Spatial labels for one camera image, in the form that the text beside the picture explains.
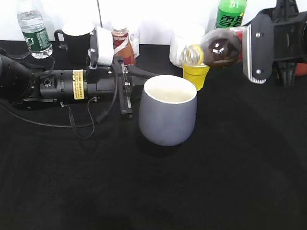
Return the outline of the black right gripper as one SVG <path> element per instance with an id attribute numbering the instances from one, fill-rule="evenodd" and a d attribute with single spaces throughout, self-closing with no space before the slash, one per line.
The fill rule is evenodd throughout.
<path id="1" fill-rule="evenodd" d="M 273 64 L 279 84 L 292 86 L 297 65 L 307 62 L 307 12 L 299 12 L 295 0 L 278 0 L 272 20 L 259 13 L 245 28 L 242 55 L 250 82 L 264 84 Z"/>

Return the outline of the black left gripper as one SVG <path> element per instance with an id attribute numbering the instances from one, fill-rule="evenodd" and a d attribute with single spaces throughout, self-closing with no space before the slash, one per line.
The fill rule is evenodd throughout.
<path id="1" fill-rule="evenodd" d="M 100 100 L 110 96 L 111 103 L 104 109 L 96 120 L 104 120 L 111 112 L 116 100 L 119 100 L 120 115 L 124 118 L 133 117 L 131 93 L 133 80 L 131 76 L 151 78 L 156 73 L 142 70 L 134 65 L 125 65 L 123 57 L 115 57 L 110 66 L 87 68 L 85 80 L 85 94 L 89 99 Z"/>

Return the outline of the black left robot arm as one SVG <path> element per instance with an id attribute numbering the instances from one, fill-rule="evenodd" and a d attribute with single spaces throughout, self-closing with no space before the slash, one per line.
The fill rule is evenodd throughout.
<path id="1" fill-rule="evenodd" d="M 110 66 L 95 69 L 45 71 L 1 55 L 0 97 L 19 109 L 119 99 L 121 114 L 131 117 L 133 88 L 143 86 L 154 76 L 134 65 L 125 65 L 122 57 L 114 57 Z"/>

